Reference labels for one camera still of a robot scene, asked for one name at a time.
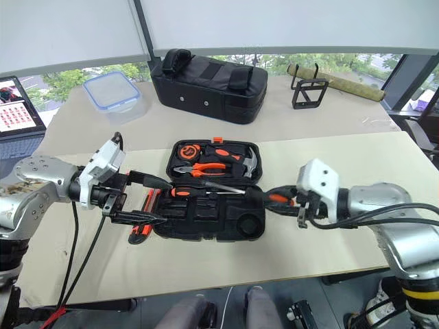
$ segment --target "white sneaker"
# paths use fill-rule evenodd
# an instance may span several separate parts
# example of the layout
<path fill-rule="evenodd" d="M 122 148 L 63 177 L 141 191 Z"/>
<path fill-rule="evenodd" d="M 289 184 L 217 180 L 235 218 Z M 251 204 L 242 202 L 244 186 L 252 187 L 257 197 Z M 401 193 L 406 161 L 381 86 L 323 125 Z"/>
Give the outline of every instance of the white sneaker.
<path fill-rule="evenodd" d="M 378 293 L 375 298 L 372 298 L 366 305 L 366 310 L 369 308 L 377 305 L 378 303 L 383 302 L 384 300 L 387 300 L 389 298 L 388 294 L 384 292 L 383 287 L 381 286 L 382 280 L 379 281 L 378 284 Z M 393 313 L 395 311 L 395 307 L 392 302 L 388 302 L 387 304 L 384 304 L 383 306 L 373 310 L 372 312 L 369 312 L 366 315 L 366 318 L 368 320 L 368 323 L 370 325 L 373 325 L 377 323 L 379 320 L 383 319 L 384 317 L 388 316 L 390 313 Z M 384 327 L 389 320 L 382 323 L 378 328 Z"/>

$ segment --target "tool case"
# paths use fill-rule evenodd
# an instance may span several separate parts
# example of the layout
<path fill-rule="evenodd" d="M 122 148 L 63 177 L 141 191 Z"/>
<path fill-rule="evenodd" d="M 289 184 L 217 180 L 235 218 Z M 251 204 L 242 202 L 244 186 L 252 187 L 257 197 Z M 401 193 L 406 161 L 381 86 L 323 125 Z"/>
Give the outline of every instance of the tool case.
<path fill-rule="evenodd" d="M 267 90 L 267 71 L 171 49 L 151 72 L 163 105 L 230 121 L 252 122 Z"/>
<path fill-rule="evenodd" d="M 190 149 L 198 154 L 192 157 Z M 229 163 L 215 154 L 216 149 L 226 150 L 235 157 L 249 158 L 254 152 L 256 158 L 250 177 L 244 177 L 246 166 L 241 163 Z M 188 157 L 182 157 L 182 149 Z M 205 169 L 208 175 L 192 176 L 192 173 L 179 173 L 175 169 L 194 166 L 195 163 L 224 163 L 225 169 Z M 154 213 L 168 218 L 167 222 L 155 225 L 154 231 L 164 238 L 199 241 L 214 239 L 217 241 L 245 241 L 258 239 L 265 230 L 265 208 L 262 198 L 248 198 L 242 194 L 216 194 L 226 192 L 205 187 L 203 181 L 216 182 L 241 190 L 251 189 L 261 192 L 256 183 L 262 176 L 262 163 L 258 147 L 253 143 L 239 141 L 185 140 L 179 141 L 172 149 L 166 173 L 174 188 L 189 187 L 200 191 L 209 191 L 205 196 L 174 197 L 172 191 L 162 191 L 155 205 Z"/>

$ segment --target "laptop screen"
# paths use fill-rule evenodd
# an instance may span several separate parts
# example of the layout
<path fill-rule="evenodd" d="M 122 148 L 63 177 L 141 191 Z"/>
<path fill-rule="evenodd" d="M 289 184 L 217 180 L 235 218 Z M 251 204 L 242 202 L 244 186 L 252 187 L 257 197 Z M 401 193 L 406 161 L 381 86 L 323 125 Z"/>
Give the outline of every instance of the laptop screen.
<path fill-rule="evenodd" d="M 45 130 L 20 82 L 15 77 L 0 79 L 0 137 Z"/>

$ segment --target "beige tabletop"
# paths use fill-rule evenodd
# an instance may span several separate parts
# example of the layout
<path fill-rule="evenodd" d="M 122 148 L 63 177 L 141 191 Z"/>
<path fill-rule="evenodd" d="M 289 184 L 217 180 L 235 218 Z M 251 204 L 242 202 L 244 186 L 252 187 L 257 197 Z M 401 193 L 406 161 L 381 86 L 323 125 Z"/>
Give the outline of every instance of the beige tabletop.
<path fill-rule="evenodd" d="M 295 184 L 298 170 L 319 158 L 340 175 L 340 186 L 392 182 L 415 202 L 438 205 L 439 173 L 405 132 L 357 134 L 257 143 L 263 190 Z M 91 143 L 93 149 L 98 142 Z M 169 149 L 131 151 L 122 172 L 136 169 L 167 178 Z M 83 165 L 89 154 L 61 157 Z M 125 210 L 139 209 L 141 186 L 127 190 Z M 101 210 L 80 210 L 76 273 L 90 245 Z M 266 280 L 322 276 L 386 266 L 374 234 L 358 230 L 298 229 L 296 218 L 266 212 L 265 233 L 256 241 L 218 243 L 162 239 L 154 233 L 140 245 L 127 242 L 131 227 L 107 219 L 95 251 L 71 302 L 91 302 L 221 287 Z M 435 217 L 427 213 L 426 218 Z M 19 277 L 22 305 L 53 304 L 58 299 L 73 238 L 70 204 L 54 204 L 30 241 Z"/>
<path fill-rule="evenodd" d="M 37 154 L 95 151 L 120 131 L 128 151 L 170 148 L 181 139 L 221 136 L 236 141 L 283 141 L 371 132 L 399 131 L 380 103 L 328 88 L 318 108 L 294 110 L 290 76 L 269 77 L 256 120 L 237 125 L 162 105 L 150 82 L 137 84 L 147 103 L 145 116 L 122 126 L 98 113 L 82 87 L 74 88 L 51 122 Z"/>

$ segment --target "laptop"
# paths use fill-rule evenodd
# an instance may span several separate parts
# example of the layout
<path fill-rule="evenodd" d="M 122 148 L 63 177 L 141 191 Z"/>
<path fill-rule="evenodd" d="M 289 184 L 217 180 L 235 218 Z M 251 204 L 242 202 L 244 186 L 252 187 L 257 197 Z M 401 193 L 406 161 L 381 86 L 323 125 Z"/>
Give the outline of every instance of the laptop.
<path fill-rule="evenodd" d="M 32 155 L 46 127 L 17 77 L 0 77 L 0 161 Z"/>

